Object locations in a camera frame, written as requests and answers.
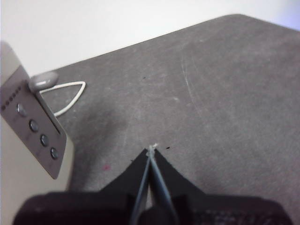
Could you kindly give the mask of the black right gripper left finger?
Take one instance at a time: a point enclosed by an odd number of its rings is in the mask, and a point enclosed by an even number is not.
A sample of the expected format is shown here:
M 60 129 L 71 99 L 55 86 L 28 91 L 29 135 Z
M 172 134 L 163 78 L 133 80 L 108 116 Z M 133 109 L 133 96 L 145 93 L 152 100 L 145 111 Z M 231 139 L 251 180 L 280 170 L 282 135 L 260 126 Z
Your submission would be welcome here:
M 104 197 L 105 225 L 136 225 L 146 209 L 150 163 L 148 150 L 99 193 Z

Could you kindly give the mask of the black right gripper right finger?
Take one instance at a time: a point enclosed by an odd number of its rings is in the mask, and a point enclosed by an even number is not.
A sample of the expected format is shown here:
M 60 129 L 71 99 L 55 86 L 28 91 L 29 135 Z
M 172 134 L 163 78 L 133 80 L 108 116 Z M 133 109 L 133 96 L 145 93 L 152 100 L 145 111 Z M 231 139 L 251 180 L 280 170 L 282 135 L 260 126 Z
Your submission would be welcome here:
M 180 174 L 157 150 L 150 150 L 151 225 L 194 225 L 205 193 Z

